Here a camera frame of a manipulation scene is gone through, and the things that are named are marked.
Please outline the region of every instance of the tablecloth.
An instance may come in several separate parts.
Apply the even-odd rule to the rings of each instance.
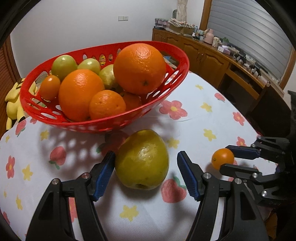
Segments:
[[[231,180],[213,169],[212,154],[227,145],[249,146],[258,136],[228,100],[193,73],[158,107],[116,132],[66,131],[28,117],[0,141],[0,207],[14,232],[25,240],[32,215],[53,178],[72,180],[90,171],[108,150],[116,151],[130,134],[142,129],[155,130],[166,142],[169,172],[162,185],[151,191],[126,188],[112,174],[104,196],[95,203],[110,241],[185,240],[199,202],[184,187],[177,153],[184,150],[204,171]],[[264,175],[276,168],[261,158],[236,158],[235,163],[258,168]],[[211,240],[219,236],[223,204],[220,198]],[[83,240],[74,199],[70,212],[76,239]]]

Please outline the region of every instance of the window blind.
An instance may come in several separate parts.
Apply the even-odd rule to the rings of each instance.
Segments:
[[[226,37],[280,79],[292,44],[276,21],[254,0],[212,0],[208,28]]]

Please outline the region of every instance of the small orange fruit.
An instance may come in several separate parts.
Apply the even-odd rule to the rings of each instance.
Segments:
[[[227,148],[222,148],[217,151],[212,156],[212,165],[215,169],[220,170],[220,167],[223,164],[233,164],[234,162],[234,155],[232,151]]]
[[[157,89],[164,80],[166,63],[153,46],[137,43],[125,47],[113,66],[118,84],[127,92],[145,95]]]
[[[131,94],[129,92],[124,91],[120,93],[120,95],[126,103],[126,111],[133,110],[142,105],[141,98],[135,94]]]
[[[125,111],[126,104],[123,98],[111,90],[98,92],[89,104],[89,114],[92,120],[119,115]]]
[[[61,81],[54,75],[47,76],[41,83],[39,94],[44,100],[53,100],[59,93]]]
[[[89,118],[89,103],[92,97],[104,90],[101,78],[89,69],[78,69],[68,74],[59,89],[59,104],[72,121]]]

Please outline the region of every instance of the pikachu plush toy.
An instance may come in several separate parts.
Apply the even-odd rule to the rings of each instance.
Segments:
[[[25,79],[22,79],[20,83],[15,83],[13,88],[8,92],[7,96],[5,97],[5,102],[7,103],[6,106],[6,113],[7,113],[7,122],[6,122],[6,130],[11,129],[12,121],[17,120],[21,122],[25,119],[24,110],[20,103],[20,88],[23,84]],[[31,85],[29,92],[34,95],[37,92],[38,88],[36,87],[35,81]]]

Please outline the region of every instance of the patterned cloth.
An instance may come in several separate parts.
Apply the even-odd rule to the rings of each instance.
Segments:
[[[151,191],[124,187],[115,172],[105,195],[95,203],[110,241],[185,240],[199,202],[190,197],[177,166],[186,151],[204,171],[224,180],[211,165],[212,154],[227,145],[251,145],[257,133],[234,106],[199,76],[189,73],[161,105],[128,127],[107,134],[86,134],[50,127],[31,117],[0,141],[0,207],[14,232],[25,240],[32,215],[53,178],[77,178],[116,151],[132,133],[155,130],[166,142],[170,168],[162,185]],[[236,159],[236,164],[274,173],[275,163],[261,158]],[[219,201],[212,240],[219,236],[224,199]],[[76,239],[83,240],[74,199],[70,212]]]

